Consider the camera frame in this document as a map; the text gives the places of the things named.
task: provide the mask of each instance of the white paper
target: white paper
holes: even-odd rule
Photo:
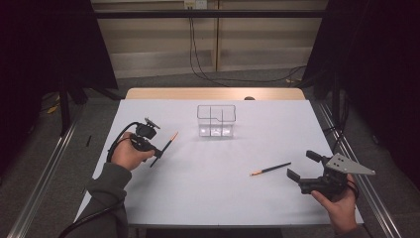
[[[198,105],[235,105],[232,138],[199,137]],[[311,150],[332,156],[309,101],[123,100],[93,177],[107,151],[131,122],[149,117],[161,129],[151,143],[162,158],[132,171],[125,201],[130,224],[153,226],[283,226],[328,224],[326,210],[301,194],[287,177],[322,175],[323,167],[306,158]],[[291,166],[250,177],[250,173],[291,162]],[[77,216],[90,195],[83,199]],[[357,210],[357,221],[363,220]]]

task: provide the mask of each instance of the black cable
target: black cable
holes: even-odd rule
[[[303,67],[306,67],[306,65],[302,65],[302,66],[297,66],[297,67],[294,67],[294,68],[292,68],[290,71],[289,71],[289,75],[287,75],[287,76],[284,76],[284,77],[281,77],[281,78],[276,78],[276,79],[271,79],[271,80],[247,80],[247,79],[237,79],[237,78],[224,78],[224,77],[218,77],[218,78],[210,78],[203,70],[202,70],[202,68],[201,68],[201,64],[200,64],[200,60],[199,60],[199,58],[198,58],[198,54],[197,54],[197,47],[196,47],[196,44],[195,44],[195,29],[194,29],[194,21],[193,21],[193,19],[192,18],[189,18],[189,31],[190,31],[190,51],[189,51],[189,62],[190,62],[190,65],[191,65],[191,69],[192,69],[192,71],[194,72],[194,74],[196,75],[196,76],[198,76],[198,77],[200,77],[200,78],[202,78],[202,79],[205,79],[205,80],[208,80],[208,81],[211,81],[211,82],[213,82],[213,83],[217,83],[217,84],[219,84],[219,85],[222,85],[222,86],[225,86],[225,87],[229,87],[228,85],[226,85],[226,84],[223,84],[223,83],[220,83],[220,82],[217,82],[217,81],[219,81],[219,80],[222,80],[222,81],[244,81],[244,82],[262,82],[262,83],[264,83],[264,82],[275,82],[275,81],[281,81],[281,80],[285,80],[285,79],[287,79],[287,78],[289,78],[289,77],[292,77],[295,73],[297,73],[301,68],[303,68]],[[199,75],[196,71],[195,71],[195,69],[194,69],[194,66],[192,65],[192,48],[193,48],[193,46],[194,46],[194,51],[195,51],[195,57],[196,57],[196,60],[197,60],[197,63],[198,63],[198,67],[199,67],[199,69],[200,69],[200,72],[203,74],[203,76],[201,76],[201,75]]]
[[[115,139],[115,141],[112,143],[111,148],[108,150],[108,156],[106,158],[106,162],[107,163],[111,163],[111,158],[112,155],[114,154],[115,148],[117,148],[118,144],[119,144],[119,140],[120,138],[123,136],[124,132],[126,132],[131,126],[133,125],[139,125],[139,122],[132,122],[130,123],[126,128],[124,128],[123,131],[121,131],[120,135],[118,135],[118,137]]]
[[[75,228],[83,225],[86,222],[92,221],[95,218],[98,218],[99,216],[105,215],[115,209],[118,209],[120,207],[122,207],[124,205],[124,199],[118,201],[117,203],[110,205],[106,208],[104,208],[103,210],[97,211],[93,214],[87,215],[85,217],[82,217],[80,219],[78,219],[77,221],[75,221],[74,223],[72,223],[71,225],[67,226],[67,228],[65,228],[63,231],[61,231],[61,233],[59,234],[58,238],[63,238],[65,236],[67,236],[71,231],[73,231]]]
[[[340,128],[339,137],[337,138],[336,142],[334,143],[332,152],[336,150],[337,145],[344,137],[344,130],[346,129],[347,119],[349,118],[349,111],[350,111],[350,99],[347,94],[345,94],[344,102],[343,102],[343,111],[340,117],[340,122],[338,127]]]
[[[212,80],[212,79],[210,79],[204,72],[203,72],[203,70],[201,69],[201,65],[200,65],[200,60],[198,59],[198,54],[197,54],[197,47],[196,47],[196,44],[195,44],[195,34],[194,34],[194,23],[193,23],[193,20],[192,20],[192,18],[189,18],[189,64],[191,65],[191,69],[192,69],[192,71],[194,72],[194,74],[196,75],[196,76],[198,76],[199,78],[202,78],[202,79],[205,79],[205,80],[208,80],[208,81],[210,81],[210,82],[213,82],[213,83],[216,83],[216,84],[219,84],[219,85],[221,85],[221,86],[225,86],[225,87],[228,87],[228,85],[225,85],[225,84],[223,84],[223,83],[220,83],[220,82],[216,82],[216,81],[214,81],[214,80]],[[197,59],[197,63],[198,63],[198,66],[199,66],[199,68],[200,68],[200,70],[201,70],[201,73],[204,75],[204,77],[203,76],[201,76],[201,75],[199,75],[196,71],[195,71],[195,69],[194,69],[194,66],[192,65],[192,46],[194,46],[194,50],[195,50],[195,57],[196,57],[196,59]]]
[[[355,194],[355,202],[356,202],[359,198],[359,188],[353,181],[347,180],[347,182],[350,182],[354,186],[352,187],[349,184],[347,184],[347,187]]]

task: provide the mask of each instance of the transparent container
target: transparent container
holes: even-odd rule
[[[199,135],[202,137],[233,137],[236,121],[235,105],[199,105]]]

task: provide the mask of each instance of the hand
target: hand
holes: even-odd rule
[[[347,179],[354,182],[351,175],[347,175]],[[333,197],[332,201],[319,191],[313,190],[311,194],[328,211],[331,225],[337,235],[347,233],[358,227],[355,216],[356,198],[349,188],[346,188],[340,195]]]
[[[124,167],[128,171],[132,171],[137,168],[140,163],[155,154],[155,151],[141,152],[136,150],[131,141],[131,132],[125,132],[123,137],[120,139],[117,148],[115,148],[114,155],[111,158],[111,162]]]

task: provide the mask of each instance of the gray sleeve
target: gray sleeve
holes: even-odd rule
[[[123,167],[111,163],[104,164],[99,178],[90,180],[86,186],[92,198],[80,214],[79,219],[123,201],[127,195],[124,187],[131,177],[131,173]],[[124,205],[80,225],[66,237],[127,238],[128,222]]]

